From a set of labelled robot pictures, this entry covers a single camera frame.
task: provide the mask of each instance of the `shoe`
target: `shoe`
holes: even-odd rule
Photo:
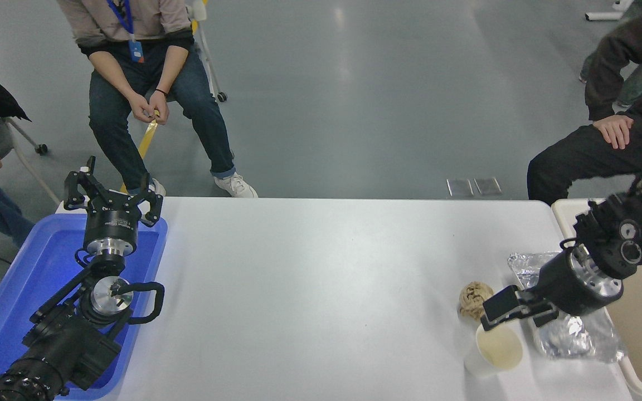
[[[148,188],[158,195],[165,196],[168,194],[167,191],[165,191],[165,187],[160,183],[160,181],[155,180],[155,178],[153,178],[153,183],[148,185]]]
[[[215,177],[215,183],[235,198],[259,198],[257,191],[251,185],[245,183],[244,177],[237,173],[222,179]]]

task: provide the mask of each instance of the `concrete floor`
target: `concrete floor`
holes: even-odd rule
[[[611,2],[336,0],[218,2],[204,29],[235,163],[260,196],[450,198],[446,179],[495,177],[526,199],[527,164],[588,124],[583,58],[616,22],[588,22]],[[92,71],[53,2],[0,0],[0,83],[50,152],[26,156],[63,197],[64,177],[96,155],[87,126]],[[132,122],[140,139],[144,126]],[[227,196],[177,104],[145,159],[168,195]],[[10,155],[0,185],[33,221],[56,205]],[[624,190],[627,178],[578,182],[571,197]],[[15,247],[0,235],[0,256]],[[7,269],[0,262],[0,279]]]

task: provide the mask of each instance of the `crumpled bread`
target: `crumpled bread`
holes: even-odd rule
[[[465,285],[459,294],[459,312],[463,316],[470,316],[479,321],[479,318],[484,315],[482,302],[488,300],[492,295],[494,295],[494,290],[483,282],[473,281]]]

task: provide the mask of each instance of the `aluminum foil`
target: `aluminum foil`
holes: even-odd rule
[[[539,269],[558,252],[515,253],[507,264],[512,269],[520,286],[537,284]],[[531,318],[526,319],[532,330],[534,344],[548,358],[588,359],[614,363],[626,355],[626,346],[616,332],[606,308],[586,316],[572,316],[560,312],[556,320],[537,327]]]

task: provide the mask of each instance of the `chair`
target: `chair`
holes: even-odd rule
[[[584,16],[587,21],[617,21],[624,15],[624,12],[631,7],[633,0],[616,0],[613,8],[616,11],[609,12],[589,12]]]
[[[37,145],[31,140],[31,137],[26,134],[26,132],[21,129],[18,124],[16,124],[11,117],[6,117],[2,119],[2,124],[0,124],[0,158],[4,158],[8,153],[13,150],[16,153],[16,157],[18,157],[18,160],[21,161],[21,164],[23,165],[26,170],[28,170],[29,173],[34,177],[36,182],[41,186],[41,188],[46,192],[46,195],[48,195],[51,200],[58,205],[61,201],[59,198],[56,196],[56,194],[51,190],[51,188],[46,185],[46,182],[43,181],[43,178],[41,178],[41,175],[36,171],[35,168],[26,160],[26,157],[23,155],[23,151],[21,150],[20,145],[18,142],[16,142],[16,139],[13,137],[11,134],[11,128],[13,127],[16,129],[23,137],[26,138],[32,145],[34,145],[34,150],[40,155],[44,155],[48,152],[48,148],[46,147],[45,144]]]
[[[210,82],[210,92],[214,94],[219,102],[227,101],[227,94],[220,91],[220,86],[217,83],[217,76],[212,68],[212,59],[210,57],[210,49],[207,46],[207,39],[205,38],[205,31],[202,28],[202,21],[207,20],[207,8],[205,7],[206,0],[194,0],[192,7],[188,7],[188,14],[192,20],[193,34],[197,34],[199,41],[194,41],[194,49],[196,49],[198,56],[207,71],[207,81]]]

